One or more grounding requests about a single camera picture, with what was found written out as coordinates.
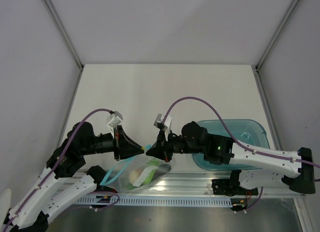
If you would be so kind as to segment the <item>green cucumber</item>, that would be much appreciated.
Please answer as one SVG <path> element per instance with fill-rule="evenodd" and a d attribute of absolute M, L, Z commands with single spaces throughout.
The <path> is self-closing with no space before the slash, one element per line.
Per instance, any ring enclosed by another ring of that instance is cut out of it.
<path fill-rule="evenodd" d="M 155 160 L 151 160 L 147 167 L 142 171 L 140 177 L 143 179 L 142 185 L 146 185 L 151 182 L 156 170 L 158 169 L 160 163 Z"/>

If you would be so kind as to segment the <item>clear zip top bag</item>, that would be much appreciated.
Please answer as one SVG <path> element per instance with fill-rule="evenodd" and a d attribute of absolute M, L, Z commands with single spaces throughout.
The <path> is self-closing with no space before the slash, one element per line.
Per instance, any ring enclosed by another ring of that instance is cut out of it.
<path fill-rule="evenodd" d="M 146 145 L 143 154 L 121 160 L 108 169 L 100 185 L 113 188 L 120 194 L 128 194 L 161 180 L 171 171 L 171 166 L 160 159 L 146 155 L 151 147 Z"/>

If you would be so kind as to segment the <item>white egg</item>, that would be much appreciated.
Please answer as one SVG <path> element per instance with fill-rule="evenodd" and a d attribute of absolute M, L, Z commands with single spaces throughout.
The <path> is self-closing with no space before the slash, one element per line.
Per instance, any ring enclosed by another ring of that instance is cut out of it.
<path fill-rule="evenodd" d="M 141 173 L 141 170 L 132 170 L 128 175 L 129 182 L 133 185 Z"/>

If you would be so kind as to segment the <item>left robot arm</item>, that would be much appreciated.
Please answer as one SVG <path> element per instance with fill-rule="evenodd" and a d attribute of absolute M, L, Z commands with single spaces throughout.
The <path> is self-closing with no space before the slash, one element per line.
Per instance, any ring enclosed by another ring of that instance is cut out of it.
<path fill-rule="evenodd" d="M 54 150 L 39 179 L 27 195 L 4 216 L 4 228 L 13 232 L 44 232 L 49 224 L 75 201 L 92 192 L 112 192 L 107 172 L 99 165 L 90 167 L 72 186 L 56 194 L 86 164 L 85 156 L 113 153 L 119 161 L 144 152 L 123 131 L 121 125 L 112 132 L 94 134 L 89 122 L 79 122 L 68 132 L 62 145 Z"/>

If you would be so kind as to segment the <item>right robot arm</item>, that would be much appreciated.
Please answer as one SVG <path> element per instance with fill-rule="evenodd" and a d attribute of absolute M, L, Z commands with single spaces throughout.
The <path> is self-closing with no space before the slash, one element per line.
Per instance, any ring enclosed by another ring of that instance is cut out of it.
<path fill-rule="evenodd" d="M 316 180 L 312 151 L 279 151 L 257 147 L 237 140 L 233 135 L 208 132 L 192 121 L 182 127 L 181 135 L 160 126 L 156 142 L 147 150 L 148 156 L 170 162 L 173 154 L 202 154 L 214 165 L 248 165 L 257 168 L 253 175 L 243 170 L 232 171 L 228 182 L 230 194 L 284 184 L 296 193 L 315 194 Z"/>

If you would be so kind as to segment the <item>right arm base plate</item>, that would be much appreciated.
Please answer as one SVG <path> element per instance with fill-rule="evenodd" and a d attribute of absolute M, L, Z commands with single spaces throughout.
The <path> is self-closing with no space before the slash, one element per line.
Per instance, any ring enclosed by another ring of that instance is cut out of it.
<path fill-rule="evenodd" d="M 213 179 L 211 181 L 211 188 L 214 195 L 222 196 L 257 196 L 259 194 L 258 189 L 244 189 L 239 184 L 232 184 L 229 179 Z"/>

